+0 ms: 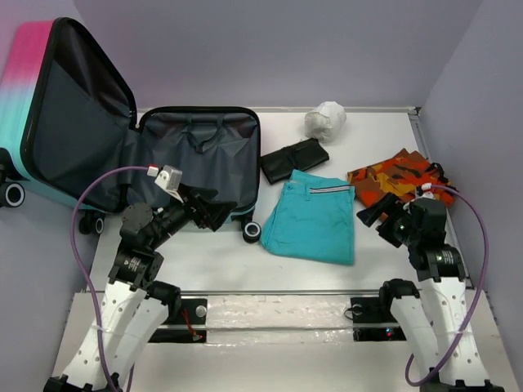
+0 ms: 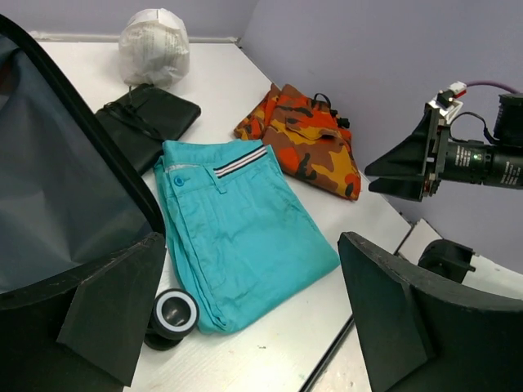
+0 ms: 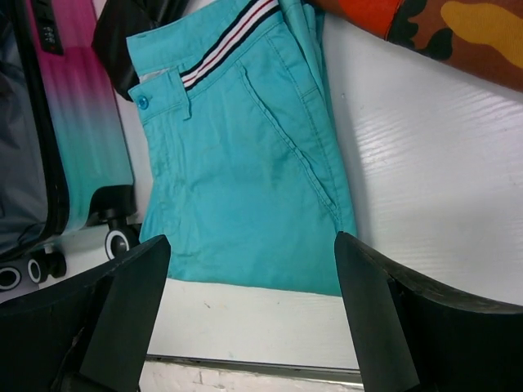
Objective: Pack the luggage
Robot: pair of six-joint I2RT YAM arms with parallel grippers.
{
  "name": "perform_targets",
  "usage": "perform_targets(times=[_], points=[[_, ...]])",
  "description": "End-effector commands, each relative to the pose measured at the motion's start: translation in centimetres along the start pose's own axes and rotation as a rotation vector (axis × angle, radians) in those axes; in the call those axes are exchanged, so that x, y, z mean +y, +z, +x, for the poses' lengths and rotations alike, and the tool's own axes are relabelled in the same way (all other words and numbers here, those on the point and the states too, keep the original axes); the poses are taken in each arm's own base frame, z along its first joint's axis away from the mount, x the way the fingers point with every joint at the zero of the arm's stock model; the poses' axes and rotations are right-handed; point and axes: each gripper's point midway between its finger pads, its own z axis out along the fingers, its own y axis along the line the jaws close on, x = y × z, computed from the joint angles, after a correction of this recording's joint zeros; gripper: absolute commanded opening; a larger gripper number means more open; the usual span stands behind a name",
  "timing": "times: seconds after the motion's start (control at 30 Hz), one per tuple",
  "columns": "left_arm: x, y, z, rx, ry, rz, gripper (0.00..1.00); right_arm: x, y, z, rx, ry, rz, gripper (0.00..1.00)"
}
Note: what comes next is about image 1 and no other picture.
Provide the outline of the orange camouflage shorts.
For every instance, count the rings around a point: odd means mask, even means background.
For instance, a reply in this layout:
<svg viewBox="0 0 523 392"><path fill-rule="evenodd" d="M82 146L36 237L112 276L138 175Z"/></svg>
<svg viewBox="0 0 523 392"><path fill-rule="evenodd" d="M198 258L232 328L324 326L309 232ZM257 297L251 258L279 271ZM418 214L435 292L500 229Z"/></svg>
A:
<svg viewBox="0 0 523 392"><path fill-rule="evenodd" d="M454 189L439 163L431 163L418 151L402 149L392 158L347 173L355 196L366 207L372 207L392 193L403 203L414 199L416 188L426 184Z"/></svg>

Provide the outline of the turquoise shorts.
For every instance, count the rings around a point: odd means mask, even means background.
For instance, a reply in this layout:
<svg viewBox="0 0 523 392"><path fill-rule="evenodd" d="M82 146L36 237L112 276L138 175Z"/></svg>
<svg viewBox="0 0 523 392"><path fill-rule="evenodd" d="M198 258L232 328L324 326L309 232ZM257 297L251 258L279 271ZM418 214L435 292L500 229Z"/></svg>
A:
<svg viewBox="0 0 523 392"><path fill-rule="evenodd" d="M271 254L353 265L355 188L338 178L294 170L261 233Z"/></svg>

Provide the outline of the black pouch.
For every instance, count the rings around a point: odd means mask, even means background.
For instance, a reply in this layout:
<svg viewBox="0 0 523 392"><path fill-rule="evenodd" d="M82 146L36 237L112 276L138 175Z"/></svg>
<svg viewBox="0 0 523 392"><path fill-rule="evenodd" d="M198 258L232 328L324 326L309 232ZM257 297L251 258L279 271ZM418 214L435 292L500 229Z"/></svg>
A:
<svg viewBox="0 0 523 392"><path fill-rule="evenodd" d="M289 179L294 170L306 172L328 160L328 152L317 139L310 138L262 156L261 170L273 185Z"/></svg>

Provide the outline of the white garment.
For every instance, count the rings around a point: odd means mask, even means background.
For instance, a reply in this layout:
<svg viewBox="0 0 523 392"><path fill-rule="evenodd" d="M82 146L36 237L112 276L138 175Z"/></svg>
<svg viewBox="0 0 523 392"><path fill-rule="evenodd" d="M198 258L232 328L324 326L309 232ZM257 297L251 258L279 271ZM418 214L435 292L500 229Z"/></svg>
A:
<svg viewBox="0 0 523 392"><path fill-rule="evenodd" d="M344 108L336 101L325 101L305 115L305 135L320 143L330 143L340 134L345 122Z"/></svg>

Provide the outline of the pink teal kids suitcase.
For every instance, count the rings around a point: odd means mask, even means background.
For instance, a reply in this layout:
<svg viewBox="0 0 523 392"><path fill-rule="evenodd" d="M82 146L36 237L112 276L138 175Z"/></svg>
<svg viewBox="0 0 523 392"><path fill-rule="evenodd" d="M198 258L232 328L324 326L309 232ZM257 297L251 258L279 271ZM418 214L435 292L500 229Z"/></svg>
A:
<svg viewBox="0 0 523 392"><path fill-rule="evenodd" d="M233 202L248 243L260 183L261 124L236 106L164 106L140 114L131 88L90 32L69 17L21 24L1 78L1 204L27 192L79 205L83 234L109 213L168 196L147 180L151 164L181 170L185 185Z"/></svg>

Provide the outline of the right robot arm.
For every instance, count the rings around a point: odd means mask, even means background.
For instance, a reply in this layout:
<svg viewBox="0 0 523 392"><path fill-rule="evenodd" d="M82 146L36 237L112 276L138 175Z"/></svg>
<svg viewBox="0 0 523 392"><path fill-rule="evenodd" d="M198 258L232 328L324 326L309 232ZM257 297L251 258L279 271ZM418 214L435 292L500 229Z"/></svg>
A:
<svg viewBox="0 0 523 392"><path fill-rule="evenodd" d="M380 220L379 236L407 247L417 273L416 283L386 281L376 300L378 314L400 325L411 349L407 364L417 366L421 376L416 381L406 374L406 382L420 391L500 391L470 325L479 299L466 301L462 256L445 241L445 205L429 189L408 203L389 193L357 216L366 226Z"/></svg>

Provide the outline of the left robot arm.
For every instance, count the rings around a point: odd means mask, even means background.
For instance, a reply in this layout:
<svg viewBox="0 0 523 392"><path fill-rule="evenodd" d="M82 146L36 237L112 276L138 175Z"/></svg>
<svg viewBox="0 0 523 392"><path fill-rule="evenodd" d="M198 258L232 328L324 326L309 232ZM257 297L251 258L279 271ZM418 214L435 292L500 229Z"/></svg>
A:
<svg viewBox="0 0 523 392"><path fill-rule="evenodd" d="M214 189L181 185L158 212L147 203L124 210L105 294L94 300L95 318L62 374L48 379L46 391L120 391L129 385L154 332L181 312L180 288L156 278L163 264L158 249L190 222L218 230L236 203L217 201L216 195Z"/></svg>

